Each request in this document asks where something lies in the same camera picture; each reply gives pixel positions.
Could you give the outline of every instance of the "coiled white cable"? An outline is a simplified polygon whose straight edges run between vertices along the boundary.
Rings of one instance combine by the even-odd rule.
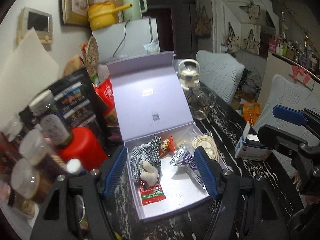
[[[211,136],[203,135],[196,137],[192,141],[192,146],[194,149],[196,149],[199,146],[202,146],[211,160],[219,160],[217,145]]]

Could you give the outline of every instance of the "gold picture frame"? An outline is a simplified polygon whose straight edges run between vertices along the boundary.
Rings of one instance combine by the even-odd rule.
[[[61,25],[89,25],[89,0],[61,0],[60,3]]]

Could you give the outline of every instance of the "gingham fabric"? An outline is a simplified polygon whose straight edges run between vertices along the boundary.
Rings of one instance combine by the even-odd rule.
[[[150,162],[150,164],[156,168],[161,165],[161,160],[159,157],[159,146],[161,142],[161,137],[155,136],[151,142],[147,144],[142,144],[141,146],[136,146],[131,151],[131,170],[134,182],[140,181],[140,174],[144,171],[142,163],[144,161]]]

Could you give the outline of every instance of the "silver snack bag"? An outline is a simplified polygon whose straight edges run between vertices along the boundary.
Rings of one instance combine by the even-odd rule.
[[[184,144],[180,145],[179,149],[170,160],[170,164],[186,169],[187,173],[192,176],[202,188],[205,188],[194,158]]]

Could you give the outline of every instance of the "white kettle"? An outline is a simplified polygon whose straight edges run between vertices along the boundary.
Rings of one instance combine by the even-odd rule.
[[[184,59],[180,62],[178,66],[179,70],[179,81],[180,85],[185,94],[189,92],[189,87],[196,88],[200,87],[199,75],[200,75],[200,65],[194,59]]]

